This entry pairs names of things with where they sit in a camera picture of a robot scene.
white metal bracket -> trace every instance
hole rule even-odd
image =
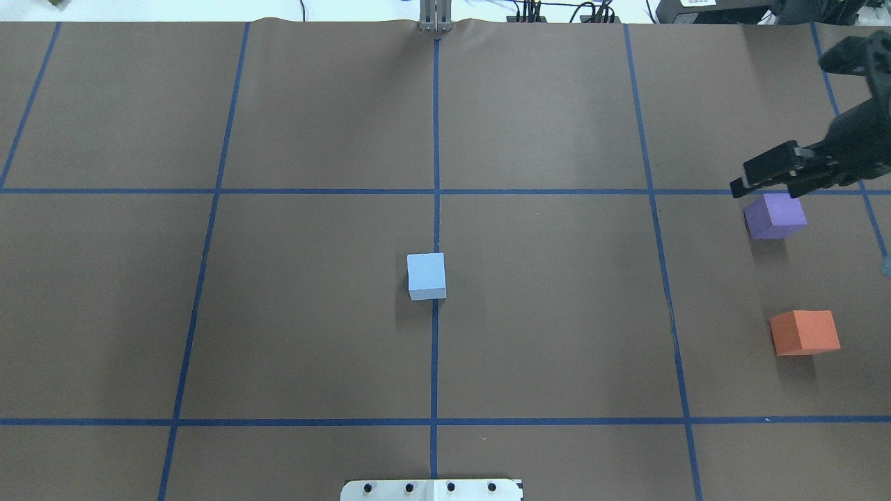
[[[522,480],[353,480],[340,501],[523,501]]]
[[[421,0],[421,31],[452,31],[452,0]]]

vertical blue line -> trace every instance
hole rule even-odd
[[[28,115],[31,114],[31,107],[34,106],[34,100],[37,98],[37,90],[40,89],[40,82],[42,82],[44,79],[46,66],[50,62],[50,56],[53,54],[55,41],[59,38],[60,30],[61,23],[57,22],[55,29],[53,30],[53,36],[50,37],[50,45],[46,47],[44,61],[40,63],[40,71],[37,72],[37,79],[34,80],[34,86],[31,87],[31,95],[28,96],[28,102],[25,104],[25,111],[21,114],[21,120],[19,120],[19,128],[15,131],[15,137],[12,139],[12,146],[9,149],[9,154],[6,155],[6,163],[3,165],[3,174],[0,174],[0,188],[3,188],[3,186],[6,184],[6,176],[9,175],[9,169],[12,167],[12,159],[15,158],[15,151],[19,148],[21,135],[23,132],[25,132],[25,124],[28,122]]]
[[[244,23],[244,32],[241,35],[241,51],[238,56],[238,66],[235,70],[235,83],[232,89],[232,100],[229,102],[229,117],[225,124],[223,135],[223,147],[220,151],[220,161],[217,166],[217,184],[214,188],[214,198],[210,203],[210,216],[208,218],[208,231],[204,235],[204,248],[201,251],[201,263],[198,270],[198,282],[195,285],[195,297],[192,300],[192,317],[189,319],[189,331],[185,338],[183,352],[183,364],[179,371],[179,383],[176,386],[176,401],[173,409],[173,424],[170,425],[167,453],[164,456],[164,468],[161,470],[161,482],[158,489],[158,500],[164,501],[167,496],[167,484],[170,478],[170,466],[173,463],[173,451],[176,445],[176,432],[179,429],[179,416],[183,409],[183,394],[185,393],[185,380],[189,373],[189,360],[192,356],[192,344],[195,340],[195,325],[198,323],[198,307],[201,303],[201,293],[204,290],[204,275],[208,268],[208,254],[210,253],[210,241],[214,234],[214,225],[217,221],[217,207],[220,199],[220,189],[223,186],[223,174],[225,172],[226,155],[229,152],[229,138],[232,136],[232,124],[235,120],[235,105],[238,102],[238,90],[241,84],[241,71],[244,68],[244,54],[248,48],[248,35],[250,23]]]
[[[433,251],[439,252],[439,38],[433,40]],[[439,417],[439,300],[433,300],[430,320],[430,478],[439,476],[437,419]]]
[[[817,33],[817,25],[811,22],[811,37],[813,38],[813,48],[817,51],[817,57],[821,58],[823,56],[823,48],[820,44],[820,36]],[[830,82],[829,73],[822,71],[823,74],[823,84],[826,85],[826,94],[830,98],[830,105],[832,106],[832,111],[839,115],[838,111],[838,102],[835,98],[835,92],[832,90],[832,83]],[[885,247],[885,239],[882,237],[882,231],[879,228],[879,221],[876,219],[876,213],[872,209],[872,202],[870,201],[870,196],[866,193],[866,184],[863,181],[859,181],[857,183],[860,186],[860,195],[863,197],[863,205],[866,206],[866,214],[870,218],[870,224],[872,224],[872,232],[876,235],[876,243],[879,245],[879,252],[881,252],[882,257],[886,257],[888,255],[887,247]]]
[[[684,431],[687,435],[687,452],[690,456],[690,470],[693,479],[693,491],[697,501],[702,500],[702,487],[699,481],[699,461],[696,458],[696,445],[693,441],[693,425],[690,419],[690,404],[687,400],[687,384],[683,377],[683,362],[681,359],[681,343],[677,337],[677,322],[674,318],[674,303],[671,297],[671,284],[668,282],[668,266],[666,264],[665,246],[662,242],[662,227],[659,224],[658,207],[656,205],[656,189],[653,184],[653,175],[650,168],[650,150],[647,147],[647,136],[643,128],[643,112],[641,110],[641,97],[637,87],[637,74],[634,70],[634,51],[631,47],[631,32],[628,25],[625,28],[625,50],[628,52],[628,70],[631,73],[631,90],[634,95],[634,111],[637,114],[637,132],[641,140],[641,153],[643,156],[643,169],[647,177],[647,189],[650,192],[650,214],[653,218],[653,229],[656,232],[656,248],[659,255],[659,268],[662,272],[662,289],[666,295],[668,315],[671,321],[671,335],[674,343],[674,369],[677,372],[677,386],[681,393],[681,409],[683,410]]]

red-orange block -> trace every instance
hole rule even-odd
[[[816,355],[841,349],[831,311],[796,309],[771,318],[777,355]]]

cube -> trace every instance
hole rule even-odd
[[[771,318],[777,355],[816,355],[841,349],[831,311],[793,310]]]
[[[446,258],[442,252],[408,255],[408,294],[412,301],[446,298]]]
[[[801,201],[788,193],[765,193],[745,208],[748,234],[755,240],[786,238],[807,226]]]

purple block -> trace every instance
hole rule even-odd
[[[744,212],[748,234],[756,240],[786,238],[807,226],[801,202],[788,193],[765,193]]]

